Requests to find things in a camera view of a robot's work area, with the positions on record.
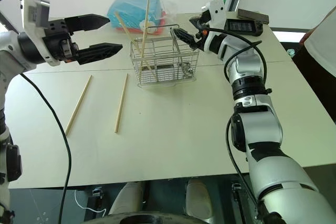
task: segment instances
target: metal wire basket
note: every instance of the metal wire basket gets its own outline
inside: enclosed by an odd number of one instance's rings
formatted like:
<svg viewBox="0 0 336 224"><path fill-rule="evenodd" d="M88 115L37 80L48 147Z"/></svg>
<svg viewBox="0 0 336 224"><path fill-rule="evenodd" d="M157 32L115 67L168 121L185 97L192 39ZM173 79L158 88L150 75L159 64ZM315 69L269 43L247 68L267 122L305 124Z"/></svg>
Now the metal wire basket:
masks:
<svg viewBox="0 0 336 224"><path fill-rule="evenodd" d="M170 26L170 37L149 38L144 43L141 58L142 38L131 42L130 57L139 85L194 80L199 51L179 40Z"/></svg>

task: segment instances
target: plastic bag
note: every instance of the plastic bag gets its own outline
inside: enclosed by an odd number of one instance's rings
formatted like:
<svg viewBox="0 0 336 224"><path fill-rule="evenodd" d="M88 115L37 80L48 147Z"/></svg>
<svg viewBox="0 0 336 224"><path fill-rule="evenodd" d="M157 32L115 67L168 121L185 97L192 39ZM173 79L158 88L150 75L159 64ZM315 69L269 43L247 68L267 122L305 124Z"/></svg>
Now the plastic bag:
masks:
<svg viewBox="0 0 336 224"><path fill-rule="evenodd" d="M147 0L115 0L111 5L107 16L113 28L123 30L115 12L125 23L129 32L143 33L144 19L146 14ZM148 10L148 27L173 24L176 17L176 5L166 0L150 0ZM149 34L161 34L163 27L148 28Z"/></svg>

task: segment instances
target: floor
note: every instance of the floor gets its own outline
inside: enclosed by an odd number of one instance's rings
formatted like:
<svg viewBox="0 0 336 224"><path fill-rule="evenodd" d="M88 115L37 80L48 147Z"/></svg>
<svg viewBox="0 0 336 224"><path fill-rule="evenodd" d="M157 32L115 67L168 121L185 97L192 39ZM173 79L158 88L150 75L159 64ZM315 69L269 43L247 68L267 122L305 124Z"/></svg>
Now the floor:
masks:
<svg viewBox="0 0 336 224"><path fill-rule="evenodd" d="M321 193L336 211L336 164L305 168ZM207 176L201 180L207 186L213 203L216 223L236 223L235 206L231 202L232 182L238 181L236 175ZM143 210L184 214L185 186L188 178L153 180L149 185L149 195ZM104 192L103 208L110 206L124 184L102 185ZM86 206L87 199L95 186L80 187L76 192L77 200ZM12 209L15 211L16 224L57 223L61 189L11 189ZM74 190L66 194L62 223L82 223L85 210L75 202Z"/></svg>

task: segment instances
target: table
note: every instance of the table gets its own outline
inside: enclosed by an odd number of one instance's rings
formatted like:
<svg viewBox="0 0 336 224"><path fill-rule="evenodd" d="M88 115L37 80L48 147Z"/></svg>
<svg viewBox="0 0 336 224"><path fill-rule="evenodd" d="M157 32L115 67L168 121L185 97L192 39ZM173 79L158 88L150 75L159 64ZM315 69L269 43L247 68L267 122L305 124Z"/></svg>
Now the table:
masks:
<svg viewBox="0 0 336 224"><path fill-rule="evenodd" d="M187 27L186 21L180 24ZM108 42L108 30L104 28L101 35L93 31L92 43ZM268 62L266 86L273 88L272 101L283 127L282 150L301 166L335 163L334 123L268 26L264 30L260 49ZM69 186L236 173L224 142L234 106L232 89L216 56L200 55L196 81L139 88L128 42L122 34L113 35L117 38L125 48L111 59L59 68L44 64L27 74L64 127L93 75L68 136L72 153ZM89 40L78 37L77 42ZM129 83L115 134L126 73ZM68 161L60 130L39 95L21 77L10 84L5 109L23 162L23 174L10 188L63 186ZM244 153L233 152L242 172L247 172Z"/></svg>

